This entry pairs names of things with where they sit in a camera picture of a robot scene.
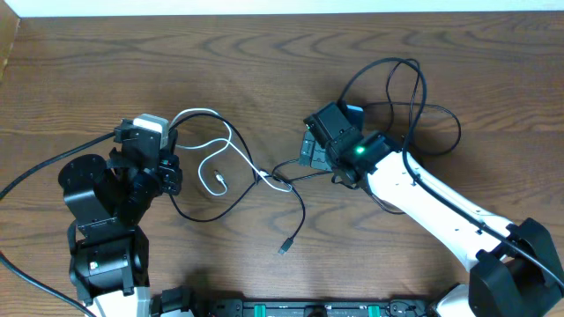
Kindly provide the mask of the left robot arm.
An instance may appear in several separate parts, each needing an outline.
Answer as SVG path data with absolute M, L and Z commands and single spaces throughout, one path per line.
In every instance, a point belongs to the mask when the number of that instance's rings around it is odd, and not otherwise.
M 139 226 L 152 200 L 176 194 L 179 159 L 166 131 L 115 131 L 120 150 L 108 158 L 86 154 L 59 173 L 63 200 L 75 218 L 69 234 L 69 275 L 78 300 L 96 316 L 148 316 L 149 241 Z

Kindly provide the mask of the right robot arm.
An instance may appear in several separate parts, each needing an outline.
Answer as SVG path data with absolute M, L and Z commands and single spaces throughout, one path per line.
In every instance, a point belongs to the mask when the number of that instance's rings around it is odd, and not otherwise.
M 304 119 L 304 152 L 318 148 L 347 186 L 399 210 L 435 236 L 469 272 L 435 300 L 431 316 L 543 316 L 563 298 L 563 268 L 550 233 L 515 225 L 472 203 L 379 131 L 363 136 L 361 108 L 331 102 Z

